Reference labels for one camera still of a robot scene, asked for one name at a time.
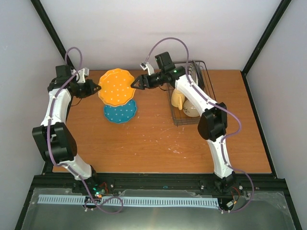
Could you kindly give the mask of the teal scalloped plate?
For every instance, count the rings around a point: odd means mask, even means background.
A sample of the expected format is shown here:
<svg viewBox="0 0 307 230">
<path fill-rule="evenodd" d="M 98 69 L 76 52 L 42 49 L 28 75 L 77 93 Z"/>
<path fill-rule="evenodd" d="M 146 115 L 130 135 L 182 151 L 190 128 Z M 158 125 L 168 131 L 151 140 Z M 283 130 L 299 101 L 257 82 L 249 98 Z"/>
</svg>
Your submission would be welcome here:
<svg viewBox="0 0 307 230">
<path fill-rule="evenodd" d="M 119 105 L 116 107 L 105 105 L 104 116 L 112 123 L 126 123 L 135 116 L 137 109 L 136 101 L 131 99 L 125 105 Z"/>
</svg>

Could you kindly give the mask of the yellow ceramic mug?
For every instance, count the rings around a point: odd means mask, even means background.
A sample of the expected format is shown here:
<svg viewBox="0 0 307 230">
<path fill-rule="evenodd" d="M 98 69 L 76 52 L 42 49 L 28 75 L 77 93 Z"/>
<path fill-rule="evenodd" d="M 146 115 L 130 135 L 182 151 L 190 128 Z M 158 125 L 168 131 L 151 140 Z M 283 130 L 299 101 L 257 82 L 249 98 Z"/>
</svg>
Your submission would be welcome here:
<svg viewBox="0 0 307 230">
<path fill-rule="evenodd" d="M 179 110 L 182 110 L 184 101 L 185 101 L 185 95 L 179 90 L 174 89 L 171 95 L 172 106 L 178 108 Z"/>
</svg>

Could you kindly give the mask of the yellow dotted scalloped plate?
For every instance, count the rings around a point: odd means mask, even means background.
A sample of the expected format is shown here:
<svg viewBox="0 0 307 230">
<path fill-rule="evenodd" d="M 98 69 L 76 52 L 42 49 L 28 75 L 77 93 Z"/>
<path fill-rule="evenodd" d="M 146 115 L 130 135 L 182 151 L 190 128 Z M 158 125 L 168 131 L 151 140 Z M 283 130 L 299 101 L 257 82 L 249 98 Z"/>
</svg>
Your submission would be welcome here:
<svg viewBox="0 0 307 230">
<path fill-rule="evenodd" d="M 101 90 L 98 92 L 98 97 L 105 105 L 112 107 L 125 105 L 134 97 L 136 90 L 130 86 L 134 80 L 135 78 L 127 70 L 108 70 L 99 79 L 98 85 Z"/>
</svg>

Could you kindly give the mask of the dark wire dish rack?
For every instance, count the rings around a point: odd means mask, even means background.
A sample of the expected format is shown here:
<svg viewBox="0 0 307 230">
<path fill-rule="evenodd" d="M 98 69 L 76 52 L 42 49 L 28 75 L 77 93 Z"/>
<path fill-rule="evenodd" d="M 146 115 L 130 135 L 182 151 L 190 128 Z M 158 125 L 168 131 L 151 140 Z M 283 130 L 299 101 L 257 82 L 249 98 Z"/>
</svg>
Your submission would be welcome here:
<svg viewBox="0 0 307 230">
<path fill-rule="evenodd" d="M 198 64 L 202 71 L 203 81 L 205 84 L 204 90 L 202 90 L 189 75 L 189 66 L 191 63 L 193 63 L 194 66 L 195 64 Z M 213 108 L 213 106 L 208 104 L 208 102 L 216 103 L 215 93 L 204 61 L 188 61 L 188 73 L 182 75 L 180 79 L 175 82 L 174 85 L 167 83 L 166 86 L 171 115 L 175 126 L 199 123 L 201 114 L 205 112 L 205 109 Z M 185 100 L 189 100 L 196 107 L 198 113 L 200 114 L 199 117 L 188 117 L 184 114 L 183 110 L 179 110 L 178 108 L 172 106 L 171 95 L 174 89 L 177 89 L 182 92 L 185 95 Z"/>
</svg>

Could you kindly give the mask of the black rimmed striped plate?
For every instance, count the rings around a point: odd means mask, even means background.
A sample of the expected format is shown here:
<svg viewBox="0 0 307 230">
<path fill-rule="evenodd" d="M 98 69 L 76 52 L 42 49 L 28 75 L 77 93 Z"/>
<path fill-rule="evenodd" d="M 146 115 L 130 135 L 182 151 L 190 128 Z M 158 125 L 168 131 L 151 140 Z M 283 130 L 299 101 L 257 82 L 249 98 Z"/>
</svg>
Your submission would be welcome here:
<svg viewBox="0 0 307 230">
<path fill-rule="evenodd" d="M 196 70 L 196 76 L 197 76 L 197 85 L 202 89 L 204 90 L 205 89 L 205 84 L 204 84 L 204 81 L 203 81 L 203 76 L 202 76 L 202 71 L 199 67 L 198 64 L 195 64 L 195 70 Z"/>
</svg>

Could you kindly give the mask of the white floral bowl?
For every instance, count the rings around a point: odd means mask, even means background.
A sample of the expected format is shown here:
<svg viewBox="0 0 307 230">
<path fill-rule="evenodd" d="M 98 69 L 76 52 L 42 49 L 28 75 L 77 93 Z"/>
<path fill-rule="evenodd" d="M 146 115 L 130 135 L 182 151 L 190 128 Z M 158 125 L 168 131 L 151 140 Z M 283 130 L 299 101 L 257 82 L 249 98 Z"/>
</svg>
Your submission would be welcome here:
<svg viewBox="0 0 307 230">
<path fill-rule="evenodd" d="M 199 117 L 200 116 L 196 107 L 189 100 L 186 100 L 184 102 L 182 110 L 184 114 L 188 117 Z"/>
</svg>

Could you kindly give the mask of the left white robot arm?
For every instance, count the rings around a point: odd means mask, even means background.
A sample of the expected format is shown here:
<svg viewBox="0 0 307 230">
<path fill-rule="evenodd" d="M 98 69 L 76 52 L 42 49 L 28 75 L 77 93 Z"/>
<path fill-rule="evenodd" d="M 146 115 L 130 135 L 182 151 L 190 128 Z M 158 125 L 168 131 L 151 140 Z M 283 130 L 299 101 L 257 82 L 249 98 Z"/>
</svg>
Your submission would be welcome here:
<svg viewBox="0 0 307 230">
<path fill-rule="evenodd" d="M 49 102 L 46 115 L 41 125 L 33 128 L 32 136 L 45 162 L 65 168 L 75 180 L 84 180 L 84 189 L 94 193 L 100 187 L 96 171 L 79 156 L 77 143 L 66 126 L 73 98 L 83 99 L 101 89 L 88 76 L 88 68 L 56 67 L 56 77 L 47 88 Z"/>
</svg>

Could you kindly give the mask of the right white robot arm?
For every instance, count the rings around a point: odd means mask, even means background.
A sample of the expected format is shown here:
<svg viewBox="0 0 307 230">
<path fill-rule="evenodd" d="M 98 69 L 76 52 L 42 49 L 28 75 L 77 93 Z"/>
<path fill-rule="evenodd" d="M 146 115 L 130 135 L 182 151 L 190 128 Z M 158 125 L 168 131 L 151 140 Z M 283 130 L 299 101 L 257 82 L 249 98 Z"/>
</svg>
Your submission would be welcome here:
<svg viewBox="0 0 307 230">
<path fill-rule="evenodd" d="M 138 76 L 130 86 L 145 90 L 168 83 L 194 105 L 200 115 L 198 133 L 207 141 L 213 159 L 216 177 L 214 187 L 219 193 L 225 192 L 235 181 L 235 172 L 229 162 L 225 143 L 226 105 L 210 98 L 189 75 L 188 68 L 176 66 L 168 52 L 155 56 L 155 60 L 160 71 L 155 72 L 152 65 L 145 61 L 140 66 L 146 74 Z"/>
</svg>

